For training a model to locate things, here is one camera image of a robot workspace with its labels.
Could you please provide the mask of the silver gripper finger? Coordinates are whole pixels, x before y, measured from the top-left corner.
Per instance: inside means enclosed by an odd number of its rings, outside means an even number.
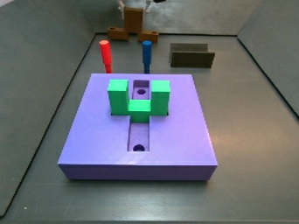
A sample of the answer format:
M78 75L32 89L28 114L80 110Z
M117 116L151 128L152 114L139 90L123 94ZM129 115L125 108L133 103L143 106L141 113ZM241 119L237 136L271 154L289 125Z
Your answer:
M145 12L145 13L149 12L151 4L152 4L152 0L145 0L145 1L144 1L144 12Z
M117 9L121 12L121 18L124 19L124 13L125 13L125 2L124 2L124 0L117 0Z

